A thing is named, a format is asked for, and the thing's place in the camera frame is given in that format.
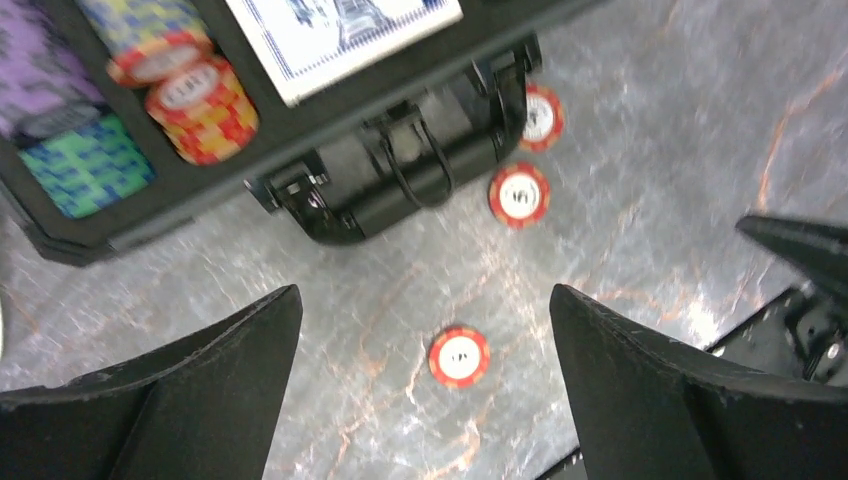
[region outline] orange poker chip stack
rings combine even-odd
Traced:
[[[201,59],[156,85],[145,106],[177,153],[198,166],[227,160],[259,128],[256,108],[221,57]]]

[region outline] purple poker chip stack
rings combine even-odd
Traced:
[[[0,134],[9,138],[19,122],[79,103],[104,100],[47,14],[33,0],[0,0]]]

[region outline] stack of poker chips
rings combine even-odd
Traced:
[[[188,0],[77,0],[112,55],[120,85],[152,87],[146,107],[187,162],[231,158],[259,117],[226,60],[212,55],[206,25]]]
[[[150,163],[35,4],[0,0],[0,134],[66,217],[143,189]]]

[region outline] white chip label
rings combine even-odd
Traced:
[[[524,140],[541,142],[548,138],[556,125],[556,113],[551,102],[542,95],[527,95],[527,124]]]
[[[179,45],[167,52],[154,53],[133,67],[133,78],[154,82],[200,58],[200,50],[192,45]]]
[[[516,220],[524,220],[533,215],[542,203],[539,183],[526,173],[507,177],[501,185],[499,196],[504,213]]]
[[[468,337],[453,337],[439,352],[439,368],[454,380],[464,380],[480,366],[482,352],[474,340]]]
[[[169,110],[193,105],[215,91],[221,74],[212,65],[203,64],[177,76],[162,89],[162,104]]]

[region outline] green poker chip stack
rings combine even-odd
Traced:
[[[92,215],[148,186],[153,168],[114,114],[20,152],[62,214]]]

